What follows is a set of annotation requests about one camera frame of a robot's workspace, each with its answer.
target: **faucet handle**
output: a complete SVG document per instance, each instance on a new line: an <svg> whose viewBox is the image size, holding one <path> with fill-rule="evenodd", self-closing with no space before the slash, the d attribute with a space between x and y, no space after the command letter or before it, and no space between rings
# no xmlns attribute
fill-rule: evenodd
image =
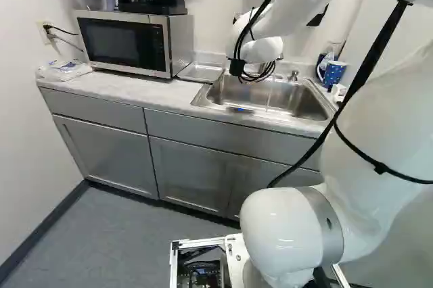
<svg viewBox="0 0 433 288"><path fill-rule="evenodd" d="M297 82L298 81L298 75L299 75L299 71L293 70L292 75L289 77L289 82Z"/></svg>

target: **microwave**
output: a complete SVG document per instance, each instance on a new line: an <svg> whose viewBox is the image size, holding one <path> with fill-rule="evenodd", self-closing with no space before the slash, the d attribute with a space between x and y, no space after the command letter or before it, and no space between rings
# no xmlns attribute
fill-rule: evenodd
<svg viewBox="0 0 433 288"><path fill-rule="evenodd" d="M193 17L75 11L94 68L172 78L193 61Z"/></svg>

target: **baseboard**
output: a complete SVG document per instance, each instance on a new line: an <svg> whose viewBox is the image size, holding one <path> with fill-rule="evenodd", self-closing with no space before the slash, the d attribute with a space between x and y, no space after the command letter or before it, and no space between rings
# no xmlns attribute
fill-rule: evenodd
<svg viewBox="0 0 433 288"><path fill-rule="evenodd" d="M170 210L173 210L175 212L180 212L182 214L186 214L188 216L200 218L203 220L207 220L209 222L215 222L217 224L227 226L227 227L232 227L234 229L240 229L239 222L237 222L235 220L207 214L207 213L201 212L199 210L194 210L194 209L191 209L188 207L176 205L174 203L170 203L170 202L163 201L163 200L150 199L150 198L144 197L142 195L138 195L136 193L124 191L122 189L117 189L117 188L114 188L114 187L111 187L109 185L99 183L99 182L89 181L89 185L93 188L96 188L96 189L99 189L99 190L102 190L102 191L105 191L108 193L112 193L114 195L119 195L121 197L125 197L128 199L132 199L132 200L135 200L135 201L138 201L141 203L146 203L147 205L150 205L150 206L170 209Z"/></svg>
<svg viewBox="0 0 433 288"><path fill-rule="evenodd" d="M0 285L21 264L31 249L42 239L50 228L64 215L65 212L89 188L86 180L72 190L54 210L39 224L39 226L21 243L12 255L0 265Z"/></svg>

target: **wall outlet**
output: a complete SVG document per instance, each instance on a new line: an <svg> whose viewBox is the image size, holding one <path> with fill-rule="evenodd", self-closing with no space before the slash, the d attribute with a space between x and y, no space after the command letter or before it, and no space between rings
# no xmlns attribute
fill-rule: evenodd
<svg viewBox="0 0 433 288"><path fill-rule="evenodd" d="M47 21L47 20L36 21L36 25L38 27L39 34L41 35L41 38L42 38L42 42L45 45L50 45L51 41L48 38L47 31L43 28L44 24L50 24L50 25L53 25L53 24L50 21Z"/></svg>

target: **blue mug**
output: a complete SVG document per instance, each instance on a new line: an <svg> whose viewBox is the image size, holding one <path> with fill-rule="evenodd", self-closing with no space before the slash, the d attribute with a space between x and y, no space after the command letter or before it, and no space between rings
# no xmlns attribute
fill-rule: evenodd
<svg viewBox="0 0 433 288"><path fill-rule="evenodd" d="M320 78L322 86L328 89L334 84L338 84L347 69L347 63L336 60L329 61L325 74Z"/></svg>

